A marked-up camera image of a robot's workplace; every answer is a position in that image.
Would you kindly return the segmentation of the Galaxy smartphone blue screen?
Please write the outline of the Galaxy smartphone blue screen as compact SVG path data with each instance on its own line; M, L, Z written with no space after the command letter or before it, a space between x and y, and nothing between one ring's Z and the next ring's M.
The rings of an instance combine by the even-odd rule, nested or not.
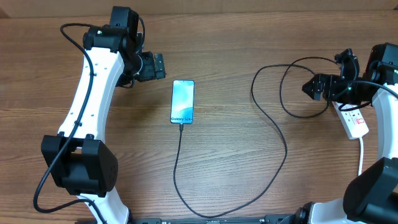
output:
M170 122L173 124L192 124L194 111L195 82L193 80L174 80Z

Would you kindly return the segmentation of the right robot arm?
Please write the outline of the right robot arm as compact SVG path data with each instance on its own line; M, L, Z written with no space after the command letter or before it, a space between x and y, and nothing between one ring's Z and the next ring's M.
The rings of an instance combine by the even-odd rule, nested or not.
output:
M369 103L377 118L377 161L350 182L343 198L308 203L292 222L397 223L397 45L375 45L363 75L351 49L336 54L335 61L339 75L316 74L302 90L314 100Z

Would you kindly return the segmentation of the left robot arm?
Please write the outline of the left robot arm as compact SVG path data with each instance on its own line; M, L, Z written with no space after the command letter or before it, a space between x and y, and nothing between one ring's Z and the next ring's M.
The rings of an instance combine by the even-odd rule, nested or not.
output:
M114 90L165 77L161 54L144 51L145 26L129 7L115 6L103 26L88 25L83 68L71 108L58 132L44 136L46 177L84 203L95 223L132 223L117 190L118 160L105 144Z

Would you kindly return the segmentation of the white power strip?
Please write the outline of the white power strip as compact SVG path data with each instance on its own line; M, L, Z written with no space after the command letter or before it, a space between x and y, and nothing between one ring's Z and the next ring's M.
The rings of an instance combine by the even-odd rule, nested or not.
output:
M368 126L359 109L352 111L340 111L342 103L332 102L337 115L346 131L349 139L359 139L369 132Z

